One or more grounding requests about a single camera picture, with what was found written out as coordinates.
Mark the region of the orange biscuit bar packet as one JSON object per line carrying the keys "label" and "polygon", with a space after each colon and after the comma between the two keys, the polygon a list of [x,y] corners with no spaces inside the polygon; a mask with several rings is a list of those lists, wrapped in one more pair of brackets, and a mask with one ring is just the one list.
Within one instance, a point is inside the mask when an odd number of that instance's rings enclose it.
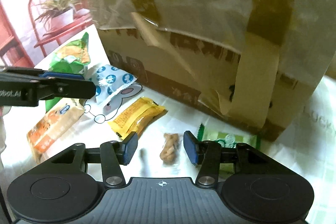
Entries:
{"label": "orange biscuit bar packet", "polygon": [[34,161],[39,164],[42,155],[84,114],[79,99],[63,98],[27,133]]}

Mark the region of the checkered bunny tablecloth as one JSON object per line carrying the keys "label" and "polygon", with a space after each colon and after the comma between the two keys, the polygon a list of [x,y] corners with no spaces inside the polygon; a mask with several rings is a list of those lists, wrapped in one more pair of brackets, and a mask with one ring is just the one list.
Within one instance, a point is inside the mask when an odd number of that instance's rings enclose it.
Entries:
{"label": "checkered bunny tablecloth", "polygon": [[[120,202],[109,201],[104,207],[103,223],[237,223],[231,214],[215,217],[212,194],[201,197],[199,192],[185,188],[197,176],[185,151],[176,165],[165,166],[159,158],[164,133],[196,133],[201,124],[207,129],[247,137],[248,132],[228,122],[205,114],[182,100],[196,94],[176,84],[171,85],[172,97],[143,87],[142,96],[167,108],[167,113],[151,124],[139,139],[130,164],[122,167],[127,180],[136,177],[134,192],[122,192]],[[13,107],[1,120],[1,134],[6,149],[1,155],[1,193],[9,184],[35,166],[27,132],[44,115],[43,102],[38,107]],[[335,82],[324,77],[296,118],[279,138],[261,142],[261,150],[284,166],[306,178],[314,189],[314,202],[309,223],[335,223]]]}

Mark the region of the green corn snack bag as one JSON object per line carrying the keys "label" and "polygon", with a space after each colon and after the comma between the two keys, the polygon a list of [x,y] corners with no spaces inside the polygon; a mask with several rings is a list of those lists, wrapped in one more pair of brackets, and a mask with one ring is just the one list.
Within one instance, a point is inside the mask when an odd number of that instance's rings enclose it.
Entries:
{"label": "green corn snack bag", "polygon": [[83,80],[91,62],[88,43],[89,34],[85,32],[80,39],[73,40],[57,50],[50,63],[49,71],[76,75],[77,79]]}

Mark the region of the red printed backdrop curtain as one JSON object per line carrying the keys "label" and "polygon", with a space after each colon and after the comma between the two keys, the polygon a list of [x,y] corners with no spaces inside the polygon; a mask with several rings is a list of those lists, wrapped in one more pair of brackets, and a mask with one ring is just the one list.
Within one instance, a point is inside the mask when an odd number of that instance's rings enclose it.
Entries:
{"label": "red printed backdrop curtain", "polygon": [[92,24],[88,0],[1,0],[1,64],[33,67]]}

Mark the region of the blue white candy packet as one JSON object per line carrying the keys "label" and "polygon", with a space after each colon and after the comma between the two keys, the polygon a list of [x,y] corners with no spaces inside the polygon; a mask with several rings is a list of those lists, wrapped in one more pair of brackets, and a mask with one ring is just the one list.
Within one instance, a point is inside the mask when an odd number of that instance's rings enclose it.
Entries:
{"label": "blue white candy packet", "polygon": [[107,103],[122,89],[133,84],[137,77],[113,65],[95,65],[89,69],[87,79],[96,87],[94,100],[97,104]]}

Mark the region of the cardboard box with plastic liner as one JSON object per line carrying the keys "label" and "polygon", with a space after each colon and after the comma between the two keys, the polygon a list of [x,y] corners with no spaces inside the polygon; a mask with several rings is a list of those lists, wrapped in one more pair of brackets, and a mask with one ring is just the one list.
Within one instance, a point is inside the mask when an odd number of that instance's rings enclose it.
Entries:
{"label": "cardboard box with plastic liner", "polygon": [[274,141],[335,55],[335,0],[89,0],[112,65]]}

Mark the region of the yellow snack packet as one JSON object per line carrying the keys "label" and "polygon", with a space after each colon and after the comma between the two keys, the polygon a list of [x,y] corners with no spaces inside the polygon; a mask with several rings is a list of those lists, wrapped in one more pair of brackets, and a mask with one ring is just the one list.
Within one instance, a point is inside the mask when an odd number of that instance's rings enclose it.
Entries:
{"label": "yellow snack packet", "polygon": [[136,132],[140,137],[154,118],[166,112],[164,106],[158,105],[150,98],[141,97],[114,120],[108,122],[108,125],[122,140],[129,136],[131,132]]}

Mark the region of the green flat snack packet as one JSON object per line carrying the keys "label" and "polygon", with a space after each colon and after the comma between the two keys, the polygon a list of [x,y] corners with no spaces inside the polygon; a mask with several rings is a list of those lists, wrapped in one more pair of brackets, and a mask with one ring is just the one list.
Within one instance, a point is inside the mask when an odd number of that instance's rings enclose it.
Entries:
{"label": "green flat snack packet", "polygon": [[237,143],[247,143],[259,150],[261,138],[257,135],[238,135],[210,129],[201,123],[197,133],[198,141],[215,141],[224,148],[235,148]]}

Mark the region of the twisted dough snack packet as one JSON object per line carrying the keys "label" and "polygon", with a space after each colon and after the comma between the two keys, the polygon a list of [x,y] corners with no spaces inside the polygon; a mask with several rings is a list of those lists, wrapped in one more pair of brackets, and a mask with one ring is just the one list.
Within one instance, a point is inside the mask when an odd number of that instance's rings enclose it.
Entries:
{"label": "twisted dough snack packet", "polygon": [[165,166],[174,166],[179,163],[182,135],[177,133],[164,133],[165,143],[159,154]]}

